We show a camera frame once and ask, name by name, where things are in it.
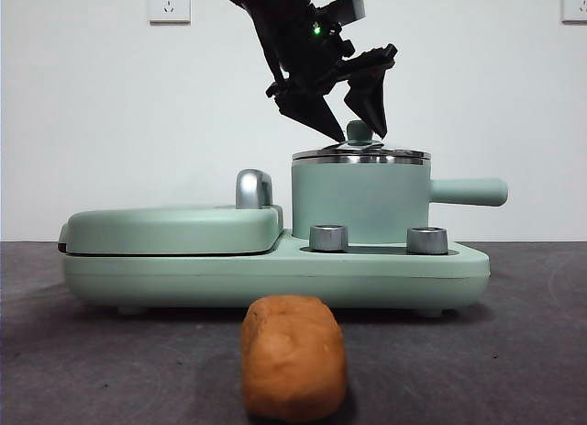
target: silver latch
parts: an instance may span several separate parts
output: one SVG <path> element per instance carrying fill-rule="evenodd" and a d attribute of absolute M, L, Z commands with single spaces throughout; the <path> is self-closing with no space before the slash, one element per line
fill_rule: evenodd
<path fill-rule="evenodd" d="M 273 205 L 271 176 L 261 170 L 242 170 L 237 177 L 237 209 Z"/>

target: mint green appliance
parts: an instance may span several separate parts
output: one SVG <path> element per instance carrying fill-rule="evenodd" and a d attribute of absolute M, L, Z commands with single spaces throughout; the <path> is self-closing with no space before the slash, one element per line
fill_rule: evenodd
<path fill-rule="evenodd" d="M 364 124 L 349 141 L 293 157 L 293 231 L 271 178 L 237 177 L 235 204 L 83 212 L 63 226 L 65 283 L 93 305 L 247 307 L 305 294 L 333 308 L 410 308 L 426 316 L 475 303 L 487 255 L 428 228 L 431 202 L 499 206 L 496 179 L 430 181 L 430 156 L 387 149 Z"/>

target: lid knob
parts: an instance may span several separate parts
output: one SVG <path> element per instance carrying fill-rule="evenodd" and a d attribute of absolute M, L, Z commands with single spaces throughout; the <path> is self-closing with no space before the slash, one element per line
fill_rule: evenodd
<path fill-rule="evenodd" d="M 371 142 L 373 131 L 362 120 L 351 120 L 347 125 L 347 139 L 355 142 Z"/>

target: bread loaf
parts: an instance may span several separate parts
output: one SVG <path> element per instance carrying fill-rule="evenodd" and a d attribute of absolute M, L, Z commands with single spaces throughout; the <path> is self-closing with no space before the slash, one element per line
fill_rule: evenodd
<path fill-rule="evenodd" d="M 242 324 L 242 394 L 251 414 L 289 423 L 322 419 L 344 400 L 342 331 L 313 296 L 267 296 Z"/>

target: robotic arm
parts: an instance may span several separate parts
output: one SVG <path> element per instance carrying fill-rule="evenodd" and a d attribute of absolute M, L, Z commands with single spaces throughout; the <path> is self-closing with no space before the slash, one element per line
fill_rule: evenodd
<path fill-rule="evenodd" d="M 342 27 L 365 17 L 362 0 L 231 0 L 253 20 L 275 82 L 267 90 L 280 112 L 337 141 L 345 140 L 324 96 L 348 81 L 347 106 L 382 138 L 387 134 L 383 79 L 395 64 L 393 44 L 348 60 L 355 53 Z"/>

